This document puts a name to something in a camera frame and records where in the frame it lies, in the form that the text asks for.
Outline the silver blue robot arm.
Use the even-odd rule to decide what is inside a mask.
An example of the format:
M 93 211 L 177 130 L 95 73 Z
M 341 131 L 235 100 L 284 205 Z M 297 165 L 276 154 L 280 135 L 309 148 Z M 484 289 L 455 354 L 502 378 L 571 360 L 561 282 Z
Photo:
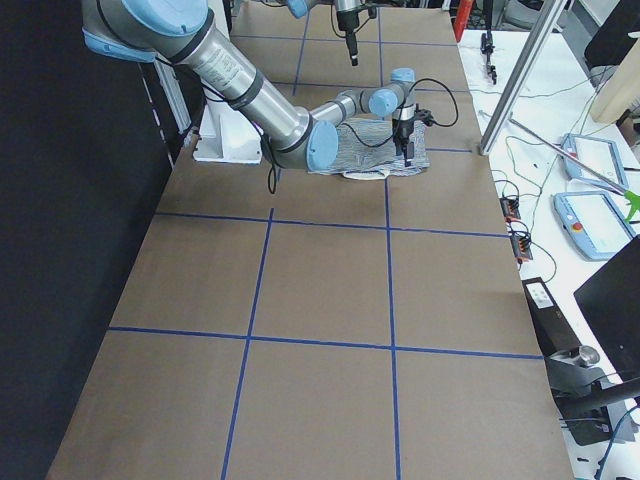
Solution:
M 414 157 L 415 74 L 397 69 L 388 85 L 346 91 L 313 109 L 292 105 L 217 28 L 205 1 L 84 1 L 85 44 L 94 53 L 151 63 L 158 55 L 182 65 L 262 132 L 262 151 L 281 168 L 327 172 L 339 149 L 337 128 L 357 115 L 392 119 L 390 142 Z
M 296 19 L 307 16 L 319 5 L 326 5 L 329 8 L 331 29 L 337 38 L 344 41 L 349 61 L 353 67 L 357 67 L 359 65 L 357 34 L 363 26 L 360 15 L 368 9 L 366 3 L 357 0 L 286 0 L 284 2 L 284 6 Z

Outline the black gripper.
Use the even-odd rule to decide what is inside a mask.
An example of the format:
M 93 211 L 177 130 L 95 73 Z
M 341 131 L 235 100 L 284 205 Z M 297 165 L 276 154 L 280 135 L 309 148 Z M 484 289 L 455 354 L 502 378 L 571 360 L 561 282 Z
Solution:
M 340 36 L 345 39 L 348 51 L 350 52 L 350 61 L 353 67 L 359 65 L 359 57 L 357 52 L 357 39 L 355 31 L 360 26 L 357 9 L 337 10 L 337 28 Z
M 413 119 L 408 120 L 392 120 L 392 140 L 396 149 L 397 155 L 404 157 L 404 165 L 411 167 L 414 155 L 414 142 L 411 136 L 414 133 L 415 121 Z

